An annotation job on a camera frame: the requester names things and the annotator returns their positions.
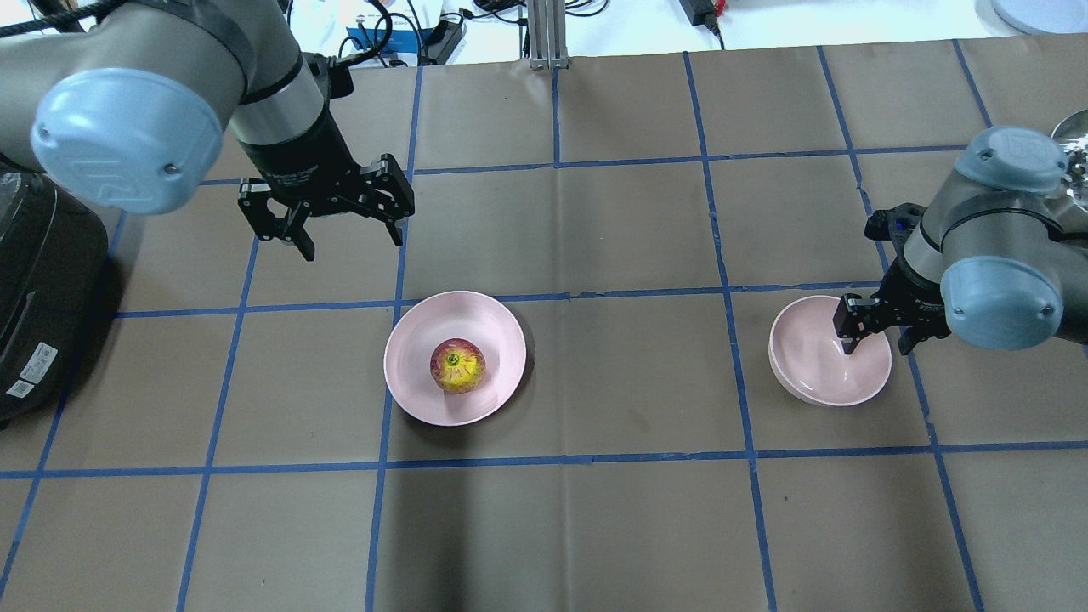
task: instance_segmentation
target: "red and yellow apple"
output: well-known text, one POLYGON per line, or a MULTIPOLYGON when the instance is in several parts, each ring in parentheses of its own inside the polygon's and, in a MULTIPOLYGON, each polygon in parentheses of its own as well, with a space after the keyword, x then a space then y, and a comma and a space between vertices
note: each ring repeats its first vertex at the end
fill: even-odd
POLYGON ((431 376, 443 391, 468 393, 483 382, 483 353, 468 340, 452 338, 431 354, 431 376))

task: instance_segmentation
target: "white floor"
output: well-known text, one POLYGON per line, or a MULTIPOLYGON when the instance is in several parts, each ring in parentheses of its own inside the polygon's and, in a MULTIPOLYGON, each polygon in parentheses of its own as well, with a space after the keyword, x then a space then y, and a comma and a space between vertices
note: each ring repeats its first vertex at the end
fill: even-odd
MULTIPOLYGON (((472 7, 471 0, 413 2, 420 13, 472 7)), ((591 8, 601 2, 594 0, 591 8)), ((387 4, 391 11, 410 14, 407 0, 387 4)), ((364 8, 361 0, 295 0, 293 29, 304 50, 335 54, 345 27, 354 25, 355 14, 364 8)), ((26 0, 0 0, 0 23, 29 17, 26 0)), ((732 0, 720 24, 727 49, 1018 34, 994 13, 990 0, 732 0)), ((473 20, 449 63, 516 60, 521 47, 518 29, 493 17, 473 20)), ((705 28, 688 24, 678 0, 611 0, 597 16, 567 19, 570 56, 701 51, 717 45, 705 28)))

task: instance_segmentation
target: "pink bowl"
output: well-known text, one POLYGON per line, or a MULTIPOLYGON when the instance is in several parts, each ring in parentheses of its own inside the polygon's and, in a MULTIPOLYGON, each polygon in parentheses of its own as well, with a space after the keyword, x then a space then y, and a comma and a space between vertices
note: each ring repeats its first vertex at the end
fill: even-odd
POLYGON ((871 400, 891 375, 883 333, 842 352, 831 317, 838 297, 812 295, 790 304, 770 328, 770 369, 793 396, 817 406, 853 406, 871 400))
POLYGON ((428 297, 397 322, 385 345, 385 383, 397 404, 431 425, 475 423, 514 395, 526 371, 526 336, 506 306, 471 291, 428 297), (487 364, 468 393, 446 393, 431 378, 431 353, 450 338, 475 344, 487 364))

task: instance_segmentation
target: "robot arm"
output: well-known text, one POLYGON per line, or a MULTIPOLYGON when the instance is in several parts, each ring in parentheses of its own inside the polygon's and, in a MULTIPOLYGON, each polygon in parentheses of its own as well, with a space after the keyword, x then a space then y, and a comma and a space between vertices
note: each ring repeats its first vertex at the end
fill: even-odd
POLYGON ((840 299, 844 352, 892 326, 906 328, 903 355, 950 333, 984 348, 1088 343, 1086 118, 1055 130, 1061 145, 1021 127, 987 130, 928 207, 873 215, 865 235, 891 241, 897 257, 870 297, 840 299))
POLYGON ((0 163, 48 172, 86 201, 162 213, 193 196, 230 127, 261 174, 238 198, 259 238, 312 260, 305 221, 355 212, 399 246, 411 187, 390 155, 355 162, 329 111, 351 91, 348 65, 301 53, 275 0, 112 4, 86 34, 0 38, 0 163))

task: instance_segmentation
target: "qr code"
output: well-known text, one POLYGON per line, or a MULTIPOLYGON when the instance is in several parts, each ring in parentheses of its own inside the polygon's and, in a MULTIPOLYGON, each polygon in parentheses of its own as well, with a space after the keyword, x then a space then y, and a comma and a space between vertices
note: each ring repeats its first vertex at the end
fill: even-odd
POLYGON ((25 380, 20 380, 20 381, 16 381, 15 384, 11 385, 11 389, 8 390, 8 394, 9 395, 14 395, 15 397, 18 397, 18 399, 23 399, 23 397, 26 397, 26 395, 30 391, 34 391, 34 385, 30 384, 29 382, 25 381, 25 380))

